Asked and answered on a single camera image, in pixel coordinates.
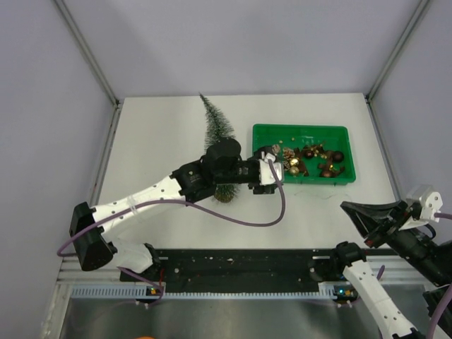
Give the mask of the small green christmas tree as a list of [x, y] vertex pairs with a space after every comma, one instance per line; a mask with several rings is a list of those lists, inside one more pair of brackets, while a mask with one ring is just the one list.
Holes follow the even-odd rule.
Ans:
[[[222, 138], [235, 138], [234, 129], [223, 112], [203, 94], [200, 93], [199, 97], [206, 110], [206, 133], [204, 138], [205, 150]], [[217, 202], [226, 204], [231, 203], [234, 199], [236, 199], [238, 193], [238, 184], [222, 184], [216, 187], [213, 197]]]

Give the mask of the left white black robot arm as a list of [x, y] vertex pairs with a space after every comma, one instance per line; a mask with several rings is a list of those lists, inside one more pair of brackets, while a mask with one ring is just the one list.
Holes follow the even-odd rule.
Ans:
[[222, 184], [247, 184], [254, 194], [274, 194], [282, 188], [283, 164], [270, 146], [259, 148], [246, 160], [241, 149], [235, 139], [222, 138], [199, 160], [182, 165], [142, 191], [104, 205], [78, 204], [69, 234], [81, 270], [112, 264], [152, 280], [160, 272], [156, 250], [148, 243], [126, 241], [123, 233], [150, 222], [171, 206], [198, 208], [198, 202], [214, 196]]

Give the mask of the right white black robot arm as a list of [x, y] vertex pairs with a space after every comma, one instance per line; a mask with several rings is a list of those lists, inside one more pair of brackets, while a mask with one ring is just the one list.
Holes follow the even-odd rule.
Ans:
[[[381, 338], [435, 338], [440, 331], [451, 337], [451, 243], [437, 244], [421, 227], [451, 215], [442, 213], [438, 193], [426, 199], [410, 199], [383, 205], [344, 201], [341, 208], [371, 249], [389, 246], [414, 269], [414, 273], [397, 270], [383, 276], [361, 247], [352, 242], [340, 243], [332, 250], [331, 274], [351, 285], [375, 320]], [[399, 308], [386, 286], [398, 283], [429, 285], [424, 291], [430, 324], [423, 333]]]

